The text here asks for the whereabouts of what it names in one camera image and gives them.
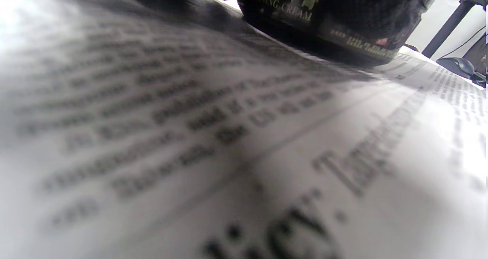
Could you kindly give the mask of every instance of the newspaper page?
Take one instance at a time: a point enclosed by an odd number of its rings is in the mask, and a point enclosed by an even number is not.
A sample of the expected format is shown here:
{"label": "newspaper page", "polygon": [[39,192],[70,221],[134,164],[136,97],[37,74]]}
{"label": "newspaper page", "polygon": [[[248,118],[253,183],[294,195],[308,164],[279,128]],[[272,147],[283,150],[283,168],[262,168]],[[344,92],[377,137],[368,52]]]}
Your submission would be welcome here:
{"label": "newspaper page", "polygon": [[307,59],[167,1],[2,13],[1,258],[488,255],[484,90],[409,54]]}

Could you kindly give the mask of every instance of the black jar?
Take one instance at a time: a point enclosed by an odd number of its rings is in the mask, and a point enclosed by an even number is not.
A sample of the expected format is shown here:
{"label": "black jar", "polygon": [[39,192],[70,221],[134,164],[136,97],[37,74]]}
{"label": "black jar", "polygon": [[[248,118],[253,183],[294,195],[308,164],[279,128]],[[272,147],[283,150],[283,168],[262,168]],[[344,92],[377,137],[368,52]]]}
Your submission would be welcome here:
{"label": "black jar", "polygon": [[[316,56],[359,66],[389,63],[420,22],[420,14],[432,2],[414,0],[418,8],[408,10],[410,21],[393,35],[382,37],[381,31],[371,29],[371,25],[353,23],[351,27],[337,19],[348,18],[347,0],[237,1],[244,19],[267,35]],[[369,27],[370,32],[364,35],[353,30],[354,26],[356,29]]]}

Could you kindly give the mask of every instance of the white wall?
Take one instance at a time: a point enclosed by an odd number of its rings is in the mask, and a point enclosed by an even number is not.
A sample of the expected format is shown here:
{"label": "white wall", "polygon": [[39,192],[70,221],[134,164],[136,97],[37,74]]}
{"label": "white wall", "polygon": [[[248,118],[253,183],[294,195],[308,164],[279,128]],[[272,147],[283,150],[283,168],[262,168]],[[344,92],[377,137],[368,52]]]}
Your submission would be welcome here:
{"label": "white wall", "polygon": [[[459,0],[434,0],[429,10],[422,15],[422,21],[413,31],[406,43],[417,47],[420,52],[422,52],[458,5]],[[473,34],[483,26],[486,27],[486,12],[480,5],[475,5],[451,35],[449,35],[441,47],[437,49],[431,59],[437,60],[459,45],[462,45],[463,42],[473,36]],[[450,54],[449,57],[462,57],[484,32],[485,31],[482,30],[466,45]]]}

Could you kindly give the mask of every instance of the black cable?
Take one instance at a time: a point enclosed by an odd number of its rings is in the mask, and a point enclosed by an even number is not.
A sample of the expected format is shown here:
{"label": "black cable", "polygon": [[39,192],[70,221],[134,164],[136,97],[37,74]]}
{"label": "black cable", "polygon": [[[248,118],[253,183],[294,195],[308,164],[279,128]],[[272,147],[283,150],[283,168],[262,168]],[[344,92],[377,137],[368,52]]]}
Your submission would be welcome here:
{"label": "black cable", "polygon": [[456,50],[458,50],[459,48],[462,48],[463,45],[465,45],[467,42],[469,42],[472,38],[474,38],[481,30],[483,30],[483,28],[486,28],[486,26],[483,26],[482,28],[480,28],[478,31],[476,31],[476,33],[474,33],[473,36],[471,36],[471,38],[467,39],[467,41],[465,41],[462,45],[459,45],[455,50],[449,52],[448,54],[445,54],[444,56],[440,57],[439,59],[442,59],[446,56],[448,56],[449,54],[451,54],[452,52],[455,52]]}

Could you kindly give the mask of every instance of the black computer mouse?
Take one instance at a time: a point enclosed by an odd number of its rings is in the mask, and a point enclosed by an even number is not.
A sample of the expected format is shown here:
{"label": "black computer mouse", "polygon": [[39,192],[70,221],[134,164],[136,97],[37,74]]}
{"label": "black computer mouse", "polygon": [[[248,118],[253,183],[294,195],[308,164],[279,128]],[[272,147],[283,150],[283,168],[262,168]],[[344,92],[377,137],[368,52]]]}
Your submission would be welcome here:
{"label": "black computer mouse", "polygon": [[437,63],[447,68],[447,70],[466,79],[470,79],[474,74],[474,66],[470,61],[463,58],[441,58]]}

